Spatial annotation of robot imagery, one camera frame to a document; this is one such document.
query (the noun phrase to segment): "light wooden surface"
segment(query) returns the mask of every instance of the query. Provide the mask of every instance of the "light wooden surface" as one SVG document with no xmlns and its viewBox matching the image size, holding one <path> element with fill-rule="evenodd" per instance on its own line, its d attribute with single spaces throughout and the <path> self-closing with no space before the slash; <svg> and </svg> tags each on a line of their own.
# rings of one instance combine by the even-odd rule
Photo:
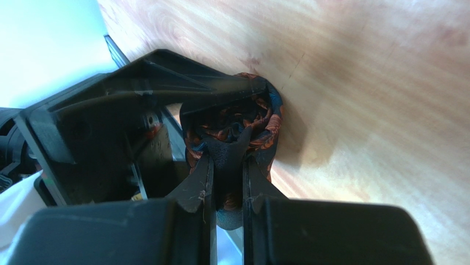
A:
<svg viewBox="0 0 470 265">
<path fill-rule="evenodd" d="M 399 205 L 437 264 L 470 262 L 470 1 L 99 3 L 131 60 L 171 49 L 278 88 L 286 195 Z"/>
</svg>

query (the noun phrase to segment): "white wall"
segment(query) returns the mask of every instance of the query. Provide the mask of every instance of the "white wall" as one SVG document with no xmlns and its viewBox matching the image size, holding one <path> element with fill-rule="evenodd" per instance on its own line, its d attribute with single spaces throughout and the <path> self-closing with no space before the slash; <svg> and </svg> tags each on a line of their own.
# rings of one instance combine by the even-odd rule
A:
<svg viewBox="0 0 470 265">
<path fill-rule="evenodd" d="M 116 70 L 106 32 L 96 0 L 0 0 L 0 107 Z"/>
</svg>

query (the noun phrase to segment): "wood grain surface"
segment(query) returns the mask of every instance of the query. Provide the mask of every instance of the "wood grain surface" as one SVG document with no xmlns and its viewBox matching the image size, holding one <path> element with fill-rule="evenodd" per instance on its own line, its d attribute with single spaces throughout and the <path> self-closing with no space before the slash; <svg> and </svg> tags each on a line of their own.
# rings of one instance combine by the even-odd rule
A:
<svg viewBox="0 0 470 265">
<path fill-rule="evenodd" d="M 99 0 L 134 60 L 170 49 L 270 80 L 273 183 L 406 209 L 437 264 L 470 260 L 470 1 Z"/>
</svg>

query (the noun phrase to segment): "orange patterned cloth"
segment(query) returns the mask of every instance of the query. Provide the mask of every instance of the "orange patterned cloth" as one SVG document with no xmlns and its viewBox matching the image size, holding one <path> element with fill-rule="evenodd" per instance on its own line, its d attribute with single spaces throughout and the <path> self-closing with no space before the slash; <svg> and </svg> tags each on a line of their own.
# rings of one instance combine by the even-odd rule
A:
<svg viewBox="0 0 470 265">
<path fill-rule="evenodd" d="M 266 91 L 251 98 L 181 115 L 186 161 L 191 173 L 202 154 L 214 161 L 217 224 L 224 229 L 241 226 L 242 163 L 254 157 L 270 181 L 282 123 L 282 99 L 266 79 L 240 73 L 238 77 L 265 81 Z"/>
</svg>

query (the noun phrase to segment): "black plastic part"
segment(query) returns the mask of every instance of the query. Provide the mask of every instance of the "black plastic part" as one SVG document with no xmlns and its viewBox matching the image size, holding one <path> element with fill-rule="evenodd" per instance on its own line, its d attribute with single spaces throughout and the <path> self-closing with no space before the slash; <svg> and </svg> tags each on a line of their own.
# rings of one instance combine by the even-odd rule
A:
<svg viewBox="0 0 470 265">
<path fill-rule="evenodd" d="M 54 198 L 52 197 L 51 193 L 46 187 L 46 184 L 44 184 L 44 180 L 42 179 L 42 176 L 39 176 L 35 181 L 34 181 L 34 189 L 38 192 L 39 196 L 41 197 L 42 201 L 46 204 L 46 206 L 57 206 L 57 203 L 54 201 Z"/>
<path fill-rule="evenodd" d="M 28 154 L 28 145 L 14 117 L 20 109 L 0 108 L 0 193 L 22 180 L 21 174 L 36 172 L 36 160 Z"/>
<path fill-rule="evenodd" d="M 400 208 L 287 200 L 253 160 L 243 180 L 244 264 L 432 264 Z"/>
<path fill-rule="evenodd" d="M 193 112 L 264 89 L 263 82 L 156 50 L 24 109 L 15 121 L 58 205 L 98 203 L 125 188 L 130 161 L 124 139 L 146 127 L 147 113 L 179 102 L 189 102 L 185 111 Z"/>
<path fill-rule="evenodd" d="M 418 227 L 400 208 L 265 198 L 260 215 L 268 263 L 432 264 Z"/>
<path fill-rule="evenodd" d="M 165 199 L 42 210 L 7 264 L 216 264 L 212 183 L 205 156 Z"/>
<path fill-rule="evenodd" d="M 172 146 L 173 160 L 185 161 L 186 145 L 183 140 L 183 130 L 180 124 L 175 120 L 167 108 L 162 109 L 163 124 L 168 127 L 168 134 L 170 135 L 170 144 Z"/>
<path fill-rule="evenodd" d="M 109 35 L 106 35 L 104 39 L 106 40 L 106 44 L 108 45 L 109 53 L 111 54 L 111 59 L 116 63 L 119 68 L 131 63 Z"/>
<path fill-rule="evenodd" d="M 149 198 L 162 198 L 172 192 L 189 175 L 186 162 L 174 161 L 166 164 L 158 171 L 158 177 L 145 182 Z"/>
<path fill-rule="evenodd" d="M 144 138 L 144 140 L 142 146 L 135 147 L 133 152 L 136 155 L 135 160 L 140 169 L 147 196 L 161 198 L 166 195 L 162 194 L 165 191 L 158 193 L 156 189 L 165 188 L 169 193 L 179 183 L 176 175 L 172 174 L 175 171 L 171 170 L 174 168 L 174 164 L 167 126 L 163 124 L 155 137 Z"/>
</svg>

